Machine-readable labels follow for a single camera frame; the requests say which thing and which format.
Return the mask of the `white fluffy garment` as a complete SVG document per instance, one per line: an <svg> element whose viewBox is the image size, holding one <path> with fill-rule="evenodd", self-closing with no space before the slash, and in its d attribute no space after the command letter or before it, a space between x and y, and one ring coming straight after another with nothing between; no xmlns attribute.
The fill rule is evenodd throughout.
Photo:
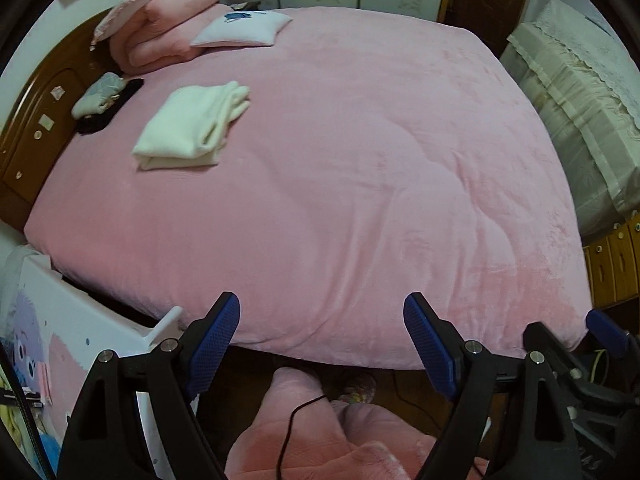
<svg viewBox="0 0 640 480"><path fill-rule="evenodd" d="M132 154L141 170L218 164L232 122L250 107L250 88L187 86L171 92L146 123Z"/></svg>

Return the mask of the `wooden drawer chest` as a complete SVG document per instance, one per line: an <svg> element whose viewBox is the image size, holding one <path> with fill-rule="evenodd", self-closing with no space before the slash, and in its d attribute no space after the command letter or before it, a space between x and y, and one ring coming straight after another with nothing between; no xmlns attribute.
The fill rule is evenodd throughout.
<svg viewBox="0 0 640 480"><path fill-rule="evenodd" d="M604 309L639 297L639 211L582 248L592 305Z"/></svg>

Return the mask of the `pink pyjama legs of person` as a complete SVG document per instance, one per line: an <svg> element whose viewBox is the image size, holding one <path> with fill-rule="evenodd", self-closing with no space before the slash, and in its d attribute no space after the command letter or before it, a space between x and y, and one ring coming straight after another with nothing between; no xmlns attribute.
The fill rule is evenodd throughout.
<svg viewBox="0 0 640 480"><path fill-rule="evenodd" d="M330 401L317 378L281 367L235 440L230 479L413 479L436 438L371 402L365 388Z"/></svg>

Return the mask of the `white bedside cabinet with cartoon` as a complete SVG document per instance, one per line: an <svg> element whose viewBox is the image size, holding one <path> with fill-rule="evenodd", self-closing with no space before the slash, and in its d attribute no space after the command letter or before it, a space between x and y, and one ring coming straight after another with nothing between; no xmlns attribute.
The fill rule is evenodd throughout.
<svg viewBox="0 0 640 480"><path fill-rule="evenodd" d="M151 351L181 334L182 310L158 320L111 307L54 270L49 257L7 224L1 227L1 344L25 392L50 465L91 365L103 350L118 356Z"/></svg>

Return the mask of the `pink plush bed blanket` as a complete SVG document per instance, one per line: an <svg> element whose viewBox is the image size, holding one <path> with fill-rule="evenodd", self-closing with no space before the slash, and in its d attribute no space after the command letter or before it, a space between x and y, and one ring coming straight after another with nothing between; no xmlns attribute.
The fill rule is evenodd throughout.
<svg viewBox="0 0 640 480"><path fill-rule="evenodd" d="M141 170L171 92L250 89L216 166ZM156 70L76 136L26 222L64 275L160 316L239 297L240 346L416 368L412 292L490 351L527 324L569 347L591 307L570 188L544 124L467 30L345 8L291 11L265 48Z"/></svg>

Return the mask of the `black item on bed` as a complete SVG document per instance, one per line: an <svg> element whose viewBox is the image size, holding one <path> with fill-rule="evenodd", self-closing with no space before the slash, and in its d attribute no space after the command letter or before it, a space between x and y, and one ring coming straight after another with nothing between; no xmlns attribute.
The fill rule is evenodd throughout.
<svg viewBox="0 0 640 480"><path fill-rule="evenodd" d="M142 78L130 79L119 93L114 103L100 114L81 117L76 120L76 132L85 136L105 129L124 105L143 87Z"/></svg>

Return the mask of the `grey crumpled small cloth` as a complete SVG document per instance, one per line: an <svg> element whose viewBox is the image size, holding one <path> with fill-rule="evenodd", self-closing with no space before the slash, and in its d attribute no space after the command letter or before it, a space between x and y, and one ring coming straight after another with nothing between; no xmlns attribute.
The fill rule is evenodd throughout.
<svg viewBox="0 0 640 480"><path fill-rule="evenodd" d="M112 72L104 73L95 81L74 104L72 116L80 119L102 114L108 110L126 88L126 79Z"/></svg>

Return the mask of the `brown wooden headboard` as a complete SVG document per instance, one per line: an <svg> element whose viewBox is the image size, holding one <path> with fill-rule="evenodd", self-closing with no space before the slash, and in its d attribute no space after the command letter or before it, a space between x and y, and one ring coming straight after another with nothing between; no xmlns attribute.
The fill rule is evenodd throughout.
<svg viewBox="0 0 640 480"><path fill-rule="evenodd" d="M22 232L44 182L75 134L72 108L105 72L108 45L91 45L96 14L64 37L28 78L1 137L1 220Z"/></svg>

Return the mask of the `folded pink quilt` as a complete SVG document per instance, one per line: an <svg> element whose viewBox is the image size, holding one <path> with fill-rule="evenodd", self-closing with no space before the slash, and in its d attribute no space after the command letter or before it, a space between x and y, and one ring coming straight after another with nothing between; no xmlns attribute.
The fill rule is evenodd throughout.
<svg viewBox="0 0 640 480"><path fill-rule="evenodd" d="M191 42L230 8L220 0L120 0L96 25L91 47L106 41L127 75L188 62L203 50Z"/></svg>

